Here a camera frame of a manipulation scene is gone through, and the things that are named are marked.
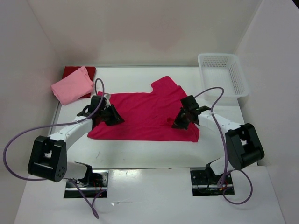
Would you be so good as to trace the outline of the crimson t shirt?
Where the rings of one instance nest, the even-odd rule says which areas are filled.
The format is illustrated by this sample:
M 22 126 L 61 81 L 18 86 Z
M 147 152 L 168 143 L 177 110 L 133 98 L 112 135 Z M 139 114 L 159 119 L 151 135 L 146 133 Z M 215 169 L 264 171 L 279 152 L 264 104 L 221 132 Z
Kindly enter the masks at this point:
M 180 111 L 180 100 L 187 94 L 169 76 L 151 84 L 151 93 L 116 93 L 110 102 L 124 119 L 115 126 L 98 124 L 87 137 L 94 140 L 189 141 L 199 140 L 199 129 L 172 128 Z

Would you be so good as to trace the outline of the pink t shirt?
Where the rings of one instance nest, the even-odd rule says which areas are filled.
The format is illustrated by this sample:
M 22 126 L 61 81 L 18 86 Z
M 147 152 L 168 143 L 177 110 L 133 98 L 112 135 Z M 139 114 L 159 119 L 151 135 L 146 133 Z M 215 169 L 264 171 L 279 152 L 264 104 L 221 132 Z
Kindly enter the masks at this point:
M 68 105 L 80 99 L 81 96 L 91 93 L 93 89 L 94 82 L 90 80 L 85 66 L 81 66 L 51 86 L 54 96 L 62 105 Z

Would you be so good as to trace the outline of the dark red t shirt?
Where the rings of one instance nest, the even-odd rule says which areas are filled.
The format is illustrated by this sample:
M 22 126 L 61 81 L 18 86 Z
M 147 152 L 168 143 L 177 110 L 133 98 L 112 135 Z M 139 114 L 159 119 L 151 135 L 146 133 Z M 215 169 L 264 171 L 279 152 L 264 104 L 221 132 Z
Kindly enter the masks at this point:
M 78 70 L 79 68 L 80 68 L 80 66 L 65 66 L 64 72 L 63 72 L 63 75 L 62 75 L 62 79 L 66 78 L 71 73 Z M 89 67 L 89 66 L 86 66 L 85 68 L 87 70 L 87 73 L 88 73 L 88 76 L 89 76 L 90 80 L 93 81 L 94 76 L 95 76 L 95 72 L 96 72 L 96 68 L 95 67 Z M 80 98 L 89 98 L 90 96 L 91 96 L 91 93 L 88 93 L 88 94 L 85 94 L 85 95 L 81 96 Z

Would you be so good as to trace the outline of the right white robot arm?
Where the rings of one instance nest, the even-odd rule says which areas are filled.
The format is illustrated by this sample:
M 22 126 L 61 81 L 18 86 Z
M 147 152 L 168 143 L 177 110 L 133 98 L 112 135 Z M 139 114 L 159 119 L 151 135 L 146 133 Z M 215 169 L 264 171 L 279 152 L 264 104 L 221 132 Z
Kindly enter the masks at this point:
M 230 121 L 212 112 L 207 106 L 193 110 L 182 107 L 172 128 L 186 130 L 191 123 L 219 132 L 222 142 L 225 143 L 224 156 L 205 167 L 205 178 L 209 183 L 216 183 L 224 173 L 242 170 L 265 156 L 257 132 L 250 123 L 242 125 Z

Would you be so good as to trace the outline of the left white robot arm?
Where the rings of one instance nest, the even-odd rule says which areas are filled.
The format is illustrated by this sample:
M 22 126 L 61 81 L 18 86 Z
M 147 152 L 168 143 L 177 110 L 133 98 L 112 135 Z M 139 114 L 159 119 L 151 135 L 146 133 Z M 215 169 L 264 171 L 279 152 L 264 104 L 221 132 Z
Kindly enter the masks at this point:
M 114 105 L 99 108 L 89 118 L 91 114 L 90 106 L 86 106 L 77 114 L 74 124 L 67 125 L 47 137 L 38 136 L 31 151 L 28 173 L 53 182 L 75 179 L 84 187 L 91 185 L 93 182 L 92 166 L 81 162 L 68 162 L 68 149 L 100 122 L 104 122 L 106 126 L 124 122 Z

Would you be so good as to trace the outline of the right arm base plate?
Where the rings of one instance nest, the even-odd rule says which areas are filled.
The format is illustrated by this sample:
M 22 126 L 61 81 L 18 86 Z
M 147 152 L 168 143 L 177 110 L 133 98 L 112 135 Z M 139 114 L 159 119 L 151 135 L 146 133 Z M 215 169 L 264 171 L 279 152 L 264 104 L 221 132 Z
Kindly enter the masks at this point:
M 208 177 L 204 168 L 190 169 L 193 196 L 218 196 L 226 190 L 227 195 L 234 195 L 234 186 L 231 175 L 227 175 L 221 188 L 217 183 L 220 176 Z

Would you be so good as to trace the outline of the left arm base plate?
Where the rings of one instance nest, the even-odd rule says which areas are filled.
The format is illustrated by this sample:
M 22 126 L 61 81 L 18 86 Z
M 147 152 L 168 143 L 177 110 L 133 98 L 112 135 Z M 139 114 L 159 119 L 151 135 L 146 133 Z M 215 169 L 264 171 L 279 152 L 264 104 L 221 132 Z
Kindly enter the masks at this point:
M 89 182 L 81 181 L 81 179 L 75 179 L 74 182 L 80 188 L 86 198 L 94 198 L 98 195 L 98 198 L 107 198 L 109 170 L 93 170 L 93 175 Z M 83 198 L 77 187 L 70 181 L 66 182 L 64 190 L 64 198 Z

